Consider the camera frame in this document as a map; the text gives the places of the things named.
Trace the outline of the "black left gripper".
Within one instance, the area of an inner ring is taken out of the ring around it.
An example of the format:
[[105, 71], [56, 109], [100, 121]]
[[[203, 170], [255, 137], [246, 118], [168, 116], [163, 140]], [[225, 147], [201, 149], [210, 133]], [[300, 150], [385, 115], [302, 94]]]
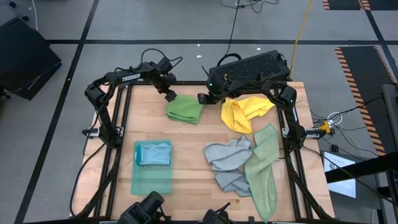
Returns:
[[175, 83], [175, 75], [173, 73], [160, 74], [155, 77], [155, 87], [159, 93], [166, 93], [165, 99], [168, 102], [173, 101], [177, 94], [170, 90], [170, 86]]

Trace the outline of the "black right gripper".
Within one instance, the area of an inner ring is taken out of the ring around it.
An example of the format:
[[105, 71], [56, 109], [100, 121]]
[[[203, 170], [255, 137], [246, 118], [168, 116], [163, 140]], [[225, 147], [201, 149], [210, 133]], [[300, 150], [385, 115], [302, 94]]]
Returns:
[[217, 101], [224, 98], [231, 98], [230, 86], [233, 83], [232, 80], [225, 78], [222, 75], [212, 75], [206, 81], [206, 87], [208, 94], [199, 93], [198, 102], [201, 105], [216, 105]]

